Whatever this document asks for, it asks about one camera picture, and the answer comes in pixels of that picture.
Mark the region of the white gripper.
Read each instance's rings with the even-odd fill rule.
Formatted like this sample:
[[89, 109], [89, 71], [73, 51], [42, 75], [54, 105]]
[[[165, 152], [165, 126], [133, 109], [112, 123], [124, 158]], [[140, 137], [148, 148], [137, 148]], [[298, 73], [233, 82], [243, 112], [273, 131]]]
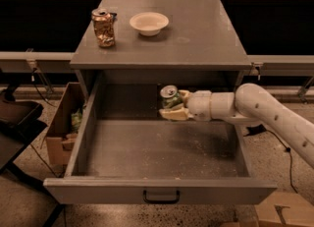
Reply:
[[164, 119], [186, 121], [192, 117], [196, 121], [211, 120], [211, 91], [199, 90], [190, 93], [188, 90], [180, 89], [179, 94], [183, 104], [159, 110]]

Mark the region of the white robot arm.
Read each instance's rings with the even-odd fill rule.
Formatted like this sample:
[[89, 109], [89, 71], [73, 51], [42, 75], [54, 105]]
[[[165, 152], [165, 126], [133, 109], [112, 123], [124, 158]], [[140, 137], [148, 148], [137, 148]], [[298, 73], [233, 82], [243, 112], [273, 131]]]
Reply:
[[286, 108], [256, 84], [235, 92], [190, 92], [166, 85], [160, 90], [160, 115], [167, 120], [223, 120], [233, 125], [266, 123], [311, 167], [314, 167], [314, 124]]

